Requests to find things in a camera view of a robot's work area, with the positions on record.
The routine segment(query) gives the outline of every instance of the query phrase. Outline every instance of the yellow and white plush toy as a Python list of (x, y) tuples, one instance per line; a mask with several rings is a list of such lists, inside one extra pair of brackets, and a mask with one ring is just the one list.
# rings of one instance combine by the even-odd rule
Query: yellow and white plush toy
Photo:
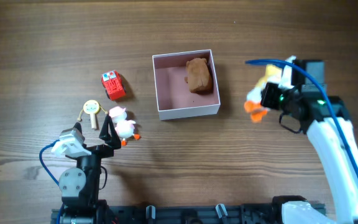
[[(292, 62), (296, 59), (295, 56), (291, 56), (286, 59), (287, 62)], [(247, 101), (244, 103), (244, 109), (247, 113), (250, 113), (252, 122), (259, 123), (262, 118), (269, 111), (268, 108), (264, 108), (260, 102), (262, 101), (262, 90), (265, 88), (266, 83), (278, 83), (280, 88), (292, 88), (291, 86), (291, 73), (292, 69), (289, 66), (284, 69), (278, 68), (274, 65), (267, 65), (265, 76), (259, 79), (255, 88), (247, 94)]]

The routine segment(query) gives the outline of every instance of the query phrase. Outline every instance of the toy car wheel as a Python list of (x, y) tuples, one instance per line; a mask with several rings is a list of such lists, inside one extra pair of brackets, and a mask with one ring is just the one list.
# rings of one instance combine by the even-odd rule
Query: toy car wheel
[(107, 94), (107, 90), (106, 90), (106, 96), (107, 96), (107, 98), (109, 98), (109, 100), (110, 100), (110, 96)]

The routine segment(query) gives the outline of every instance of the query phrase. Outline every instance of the white plush toy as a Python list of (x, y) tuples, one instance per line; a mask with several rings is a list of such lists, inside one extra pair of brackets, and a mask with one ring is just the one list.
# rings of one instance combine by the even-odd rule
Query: white plush toy
[(136, 140), (140, 139), (139, 134), (135, 134), (135, 121), (126, 120), (127, 113), (125, 112), (126, 108), (121, 108), (120, 106), (116, 106), (109, 111), (109, 115), (112, 119), (112, 122), (116, 124), (116, 132), (120, 138), (122, 138), (121, 145), (127, 145), (127, 138), (134, 137)]

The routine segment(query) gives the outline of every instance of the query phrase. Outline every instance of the box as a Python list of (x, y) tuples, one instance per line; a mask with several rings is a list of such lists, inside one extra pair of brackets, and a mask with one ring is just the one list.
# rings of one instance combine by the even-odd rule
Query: box
[[(213, 91), (206, 95), (190, 93), (185, 82), (186, 62), (206, 58), (213, 78)], [(216, 114), (221, 106), (211, 50), (195, 50), (153, 55), (155, 93), (160, 120)]]

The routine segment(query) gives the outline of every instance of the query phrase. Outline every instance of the wooden table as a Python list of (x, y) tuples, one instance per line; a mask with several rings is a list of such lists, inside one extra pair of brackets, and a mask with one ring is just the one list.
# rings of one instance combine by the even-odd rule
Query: wooden table
[[(152, 55), (212, 49), (221, 108), (215, 116), (160, 121)], [(110, 205), (238, 205), (275, 195), (333, 200), (305, 135), (245, 114), (246, 93), (264, 68), (253, 58), (320, 58), (330, 95), (351, 113), (358, 143), (358, 2), (198, 1), (0, 4), (0, 223), (49, 223), (61, 194), (39, 151), (76, 122), (83, 103), (125, 106), (140, 141), (104, 159), (100, 198)], [(106, 98), (100, 75), (118, 70), (129, 98)], [(103, 113), (98, 115), (99, 124)], [(86, 143), (98, 131), (83, 116)], [(58, 178), (75, 166), (50, 151)]]

